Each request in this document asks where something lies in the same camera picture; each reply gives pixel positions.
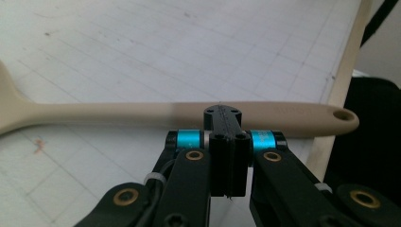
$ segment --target beige spoon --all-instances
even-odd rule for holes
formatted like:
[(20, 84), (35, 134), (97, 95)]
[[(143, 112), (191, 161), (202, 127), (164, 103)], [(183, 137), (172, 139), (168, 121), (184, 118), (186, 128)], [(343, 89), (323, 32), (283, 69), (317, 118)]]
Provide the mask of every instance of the beige spoon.
[(242, 113), (244, 130), (278, 130), (287, 137), (347, 133), (357, 128), (348, 110), (297, 102), (79, 103), (40, 104), (24, 98), (0, 61), (0, 134), (25, 126), (54, 123), (127, 123), (202, 129), (203, 111), (224, 104)]

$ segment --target spoon handle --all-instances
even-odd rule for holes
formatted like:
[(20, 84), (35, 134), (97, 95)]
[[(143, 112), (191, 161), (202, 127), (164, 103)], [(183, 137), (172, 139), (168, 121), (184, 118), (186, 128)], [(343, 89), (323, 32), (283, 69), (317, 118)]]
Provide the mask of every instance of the spoon handle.
[(27, 122), (119, 122), (173, 129), (202, 129), (203, 111), (217, 104), (239, 109), (244, 130), (278, 130), (288, 137), (337, 135), (358, 126), (357, 116), (351, 111), (298, 102), (34, 104)]

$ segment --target stain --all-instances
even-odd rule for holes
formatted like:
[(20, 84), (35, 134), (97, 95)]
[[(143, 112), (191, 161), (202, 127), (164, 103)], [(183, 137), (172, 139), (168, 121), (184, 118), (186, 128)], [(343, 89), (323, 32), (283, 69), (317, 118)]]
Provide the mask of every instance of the stain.
[(34, 144), (37, 146), (36, 150), (33, 152), (34, 154), (40, 154), (44, 151), (45, 141), (43, 139), (36, 139)]
[(58, 33), (58, 32), (59, 31), (55, 29), (55, 30), (45, 32), (44, 35), (47, 37), (51, 37), (53, 34)]

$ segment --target wooden edge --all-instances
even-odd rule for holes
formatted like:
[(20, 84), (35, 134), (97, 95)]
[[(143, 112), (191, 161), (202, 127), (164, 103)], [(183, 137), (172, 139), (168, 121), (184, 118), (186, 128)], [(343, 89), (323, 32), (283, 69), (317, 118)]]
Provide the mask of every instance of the wooden edge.
[[(342, 55), (336, 79), (333, 83), (327, 104), (343, 107), (347, 97), (349, 84), (357, 61), (365, 26), (368, 23), (372, 0), (361, 0), (357, 16), (354, 21), (350, 36)], [(305, 165), (320, 180), (323, 181), (327, 169), (335, 136), (316, 137), (313, 141), (312, 150)]]

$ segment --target white table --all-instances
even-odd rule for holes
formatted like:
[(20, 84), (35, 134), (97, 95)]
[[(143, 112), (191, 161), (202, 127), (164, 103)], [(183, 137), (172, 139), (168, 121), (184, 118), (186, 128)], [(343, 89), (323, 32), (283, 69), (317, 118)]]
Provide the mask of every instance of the white table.
[[(369, 7), (359, 0), (6, 0), (0, 60), (17, 88), (42, 103), (341, 106)], [(52, 125), (1, 135), (0, 225), (74, 225), (113, 186), (141, 183), (169, 130)], [(333, 138), (288, 144), (322, 178)], [(213, 198), (211, 226), (253, 226), (249, 192)]]

